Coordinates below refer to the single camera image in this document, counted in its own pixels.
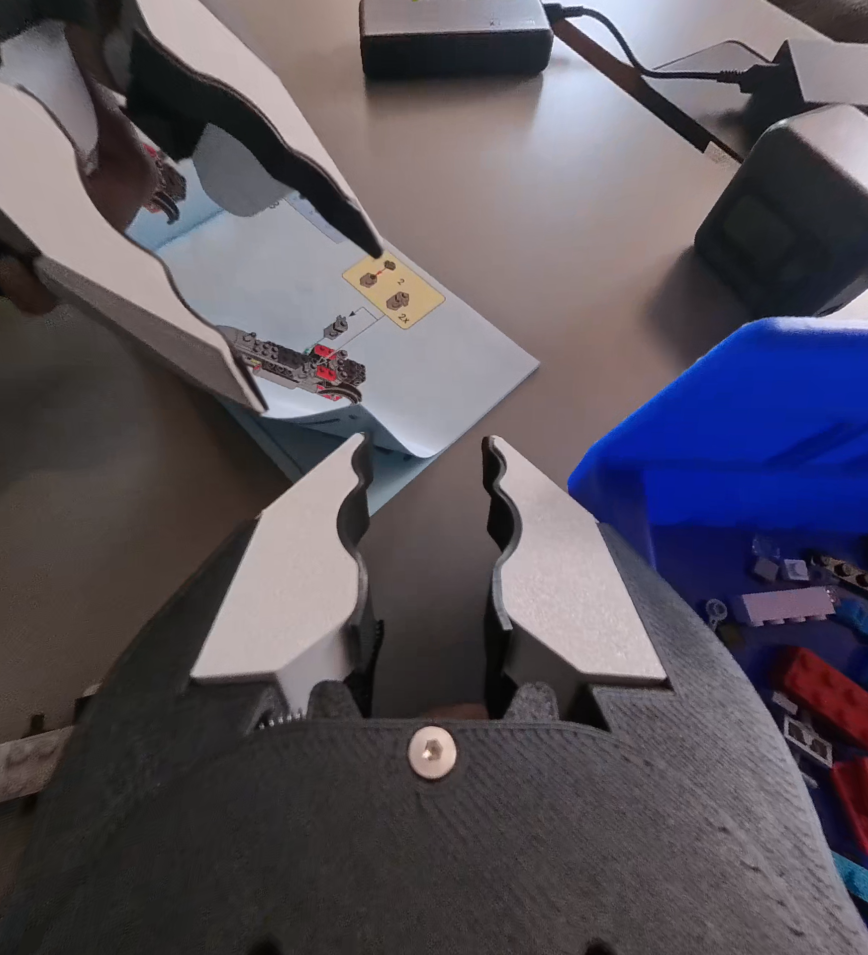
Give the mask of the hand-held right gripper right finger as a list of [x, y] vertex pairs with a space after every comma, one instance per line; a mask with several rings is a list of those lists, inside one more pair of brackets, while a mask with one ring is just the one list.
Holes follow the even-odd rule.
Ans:
[[595, 517], [499, 436], [482, 441], [487, 531], [499, 548], [484, 621], [485, 703], [552, 690], [559, 715], [589, 686], [666, 689], [667, 673]]

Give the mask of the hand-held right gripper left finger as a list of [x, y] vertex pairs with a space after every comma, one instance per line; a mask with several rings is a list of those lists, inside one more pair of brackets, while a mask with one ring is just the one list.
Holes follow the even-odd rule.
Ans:
[[368, 435], [355, 434], [256, 519], [190, 672], [200, 686], [274, 686], [291, 715], [363, 671], [375, 619], [358, 545], [370, 525]]

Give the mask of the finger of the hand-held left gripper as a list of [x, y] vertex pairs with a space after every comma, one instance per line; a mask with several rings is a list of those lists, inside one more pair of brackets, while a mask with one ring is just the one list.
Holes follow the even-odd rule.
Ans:
[[128, 3], [128, 115], [203, 192], [249, 218], [298, 193], [368, 255], [382, 240], [269, 66], [201, 2]]
[[251, 412], [268, 405], [232, 345], [192, 311], [162, 261], [109, 224], [77, 152], [31, 95], [0, 83], [0, 245], [65, 304], [117, 328], [192, 383]]

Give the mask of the grey desk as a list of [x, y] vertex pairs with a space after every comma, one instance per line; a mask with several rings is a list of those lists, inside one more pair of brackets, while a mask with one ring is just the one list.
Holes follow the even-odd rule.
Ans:
[[[481, 432], [562, 480], [724, 331], [679, 252], [718, 169], [571, 54], [542, 87], [367, 93], [340, 2], [273, 3], [261, 40], [387, 237], [541, 359]], [[65, 309], [0, 305], [0, 711], [89, 704], [0, 913], [7, 953], [868, 953], [805, 787], [718, 640], [607, 540], [680, 690], [597, 690], [609, 730], [458, 721], [446, 781], [408, 769], [423, 710], [482, 695], [497, 548], [480, 437], [380, 510], [381, 718], [249, 729], [259, 691], [169, 688], [281, 477], [222, 411]]]

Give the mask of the person's left hand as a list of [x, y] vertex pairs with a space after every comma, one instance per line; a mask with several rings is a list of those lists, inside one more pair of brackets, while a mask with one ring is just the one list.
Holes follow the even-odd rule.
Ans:
[[159, 189], [152, 156], [105, 87], [92, 82], [89, 94], [96, 117], [95, 167], [83, 177], [87, 195], [118, 232], [125, 232]]

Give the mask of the slim black power bank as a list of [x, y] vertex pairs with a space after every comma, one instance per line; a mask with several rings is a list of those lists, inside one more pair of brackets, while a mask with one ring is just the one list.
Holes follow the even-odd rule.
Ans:
[[554, 42], [540, 1], [361, 1], [358, 29], [370, 80], [534, 77]]

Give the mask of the blue plastic bin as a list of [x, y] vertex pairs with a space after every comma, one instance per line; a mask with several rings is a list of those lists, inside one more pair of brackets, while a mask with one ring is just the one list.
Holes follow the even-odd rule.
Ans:
[[698, 608], [752, 589], [753, 539], [868, 569], [868, 320], [738, 328], [595, 442], [571, 497], [601, 521], [671, 690], [586, 689], [581, 720], [675, 778], [633, 847], [633, 901], [685, 953], [868, 953], [816, 803]]

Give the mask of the pile of loose toy bricks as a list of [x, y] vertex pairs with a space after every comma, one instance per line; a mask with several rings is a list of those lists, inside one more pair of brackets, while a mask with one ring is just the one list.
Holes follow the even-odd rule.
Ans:
[[758, 537], [749, 577], [698, 608], [770, 711], [868, 924], [868, 569]]

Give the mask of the building instruction booklet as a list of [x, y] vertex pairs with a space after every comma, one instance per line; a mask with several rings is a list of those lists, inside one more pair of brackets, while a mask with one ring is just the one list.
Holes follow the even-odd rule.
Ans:
[[290, 481], [364, 433], [375, 513], [539, 366], [398, 249], [368, 256], [220, 130], [194, 160], [145, 146], [160, 190], [128, 235], [242, 359], [267, 409], [221, 403]]

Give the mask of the small black cube case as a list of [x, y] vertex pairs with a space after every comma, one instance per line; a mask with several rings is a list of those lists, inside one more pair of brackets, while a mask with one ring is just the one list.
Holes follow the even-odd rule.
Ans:
[[829, 105], [755, 142], [694, 236], [751, 317], [822, 317], [868, 290], [868, 115]]

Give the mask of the pale grey flat box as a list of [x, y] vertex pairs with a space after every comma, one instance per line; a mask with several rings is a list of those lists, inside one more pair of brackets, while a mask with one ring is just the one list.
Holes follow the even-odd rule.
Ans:
[[790, 39], [772, 63], [804, 104], [868, 108], [868, 44]]

